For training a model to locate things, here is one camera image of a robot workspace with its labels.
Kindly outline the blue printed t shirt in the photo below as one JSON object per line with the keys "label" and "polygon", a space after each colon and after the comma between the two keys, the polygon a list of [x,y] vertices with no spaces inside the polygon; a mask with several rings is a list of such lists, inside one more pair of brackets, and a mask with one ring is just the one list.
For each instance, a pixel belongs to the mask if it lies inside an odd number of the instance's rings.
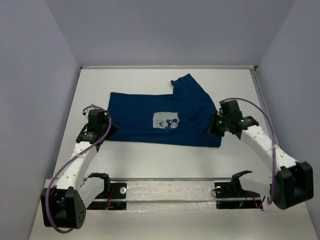
{"label": "blue printed t shirt", "polygon": [[217,110],[191,74],[171,81],[171,94],[111,92],[107,111],[118,126],[112,141],[218,148],[222,138],[207,133]]}

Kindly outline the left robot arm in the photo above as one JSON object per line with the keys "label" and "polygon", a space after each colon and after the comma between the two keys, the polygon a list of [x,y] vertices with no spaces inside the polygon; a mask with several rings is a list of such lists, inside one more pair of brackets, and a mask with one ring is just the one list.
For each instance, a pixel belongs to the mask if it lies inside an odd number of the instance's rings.
{"label": "left robot arm", "polygon": [[40,195],[44,225],[60,234],[80,229],[93,200],[113,193],[107,173],[85,174],[102,144],[119,128],[101,107],[88,106],[82,113],[87,123],[75,140],[70,160],[56,172]]}

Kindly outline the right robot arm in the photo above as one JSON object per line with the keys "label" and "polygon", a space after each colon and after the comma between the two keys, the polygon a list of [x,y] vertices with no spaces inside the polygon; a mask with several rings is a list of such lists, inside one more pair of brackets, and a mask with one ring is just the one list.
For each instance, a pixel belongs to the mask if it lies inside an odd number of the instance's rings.
{"label": "right robot arm", "polygon": [[239,97],[220,101],[220,109],[213,113],[207,133],[224,137],[236,136],[246,144],[270,169],[270,177],[262,177],[251,170],[232,175],[226,186],[215,186],[211,194],[216,199],[242,196],[252,192],[263,196],[268,205],[275,204],[281,210],[288,209],[314,197],[314,171],[304,161],[294,159],[276,143],[275,130],[268,136],[252,116],[243,116]]}

